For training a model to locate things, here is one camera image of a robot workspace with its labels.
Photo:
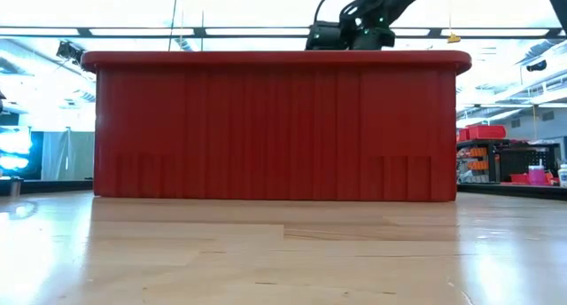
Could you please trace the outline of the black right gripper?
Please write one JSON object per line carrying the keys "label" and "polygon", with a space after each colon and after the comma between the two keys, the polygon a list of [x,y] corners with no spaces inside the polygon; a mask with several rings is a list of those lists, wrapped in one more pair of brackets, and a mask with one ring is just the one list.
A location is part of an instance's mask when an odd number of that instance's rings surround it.
{"label": "black right gripper", "polygon": [[307,36],[306,51],[380,51],[393,47],[395,34],[391,29],[342,25],[337,22],[316,21]]}

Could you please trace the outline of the large red plastic bin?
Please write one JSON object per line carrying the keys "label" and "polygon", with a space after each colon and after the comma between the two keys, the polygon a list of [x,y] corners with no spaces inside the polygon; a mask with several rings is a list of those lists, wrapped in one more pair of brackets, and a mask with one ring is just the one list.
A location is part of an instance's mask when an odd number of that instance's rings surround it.
{"label": "large red plastic bin", "polygon": [[94,191],[452,201],[463,51],[92,51]]}

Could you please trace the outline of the red storage bin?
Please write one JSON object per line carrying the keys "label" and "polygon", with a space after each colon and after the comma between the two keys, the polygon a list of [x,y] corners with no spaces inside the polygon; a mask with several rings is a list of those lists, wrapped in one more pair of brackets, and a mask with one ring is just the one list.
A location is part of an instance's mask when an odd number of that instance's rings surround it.
{"label": "red storage bin", "polygon": [[493,140],[506,137],[505,127],[502,125],[469,125],[457,132],[456,140],[465,142],[470,140]]}

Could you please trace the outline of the shelf with orange bins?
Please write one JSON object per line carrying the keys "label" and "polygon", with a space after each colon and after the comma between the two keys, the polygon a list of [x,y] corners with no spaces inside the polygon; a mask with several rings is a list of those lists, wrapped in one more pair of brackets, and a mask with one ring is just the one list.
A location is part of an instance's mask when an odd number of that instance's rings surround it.
{"label": "shelf with orange bins", "polygon": [[456,146],[458,184],[498,184],[501,140],[468,140]]}

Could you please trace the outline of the black pegboard cabinet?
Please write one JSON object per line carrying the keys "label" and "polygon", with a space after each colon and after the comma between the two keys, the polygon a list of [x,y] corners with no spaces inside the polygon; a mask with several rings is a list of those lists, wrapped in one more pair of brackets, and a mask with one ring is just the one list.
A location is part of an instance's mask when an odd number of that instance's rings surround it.
{"label": "black pegboard cabinet", "polygon": [[500,178],[511,182],[513,175],[527,174],[530,166],[542,163],[546,172],[557,176],[561,152],[559,144],[530,145],[514,143],[502,147],[500,155]]}

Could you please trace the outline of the pink drink bottle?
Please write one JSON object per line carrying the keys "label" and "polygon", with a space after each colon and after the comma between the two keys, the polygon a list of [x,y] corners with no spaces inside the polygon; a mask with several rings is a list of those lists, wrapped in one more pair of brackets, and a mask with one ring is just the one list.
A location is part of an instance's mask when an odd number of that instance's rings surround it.
{"label": "pink drink bottle", "polygon": [[547,174],[543,165],[532,165],[528,167],[528,179],[530,185],[546,185]]}

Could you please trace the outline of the white curtain panel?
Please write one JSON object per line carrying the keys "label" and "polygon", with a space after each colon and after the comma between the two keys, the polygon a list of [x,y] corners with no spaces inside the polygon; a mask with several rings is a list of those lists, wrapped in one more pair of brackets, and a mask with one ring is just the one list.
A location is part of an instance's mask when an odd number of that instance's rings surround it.
{"label": "white curtain panel", "polygon": [[41,179],[78,181],[93,177],[93,132],[45,132]]}

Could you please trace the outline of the computer monitor with blue screen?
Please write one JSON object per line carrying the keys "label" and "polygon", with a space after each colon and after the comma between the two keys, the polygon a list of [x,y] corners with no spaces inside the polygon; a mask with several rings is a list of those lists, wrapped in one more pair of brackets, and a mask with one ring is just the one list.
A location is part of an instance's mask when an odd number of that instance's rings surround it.
{"label": "computer monitor with blue screen", "polygon": [[0,126],[0,176],[29,165],[31,130],[26,126]]}

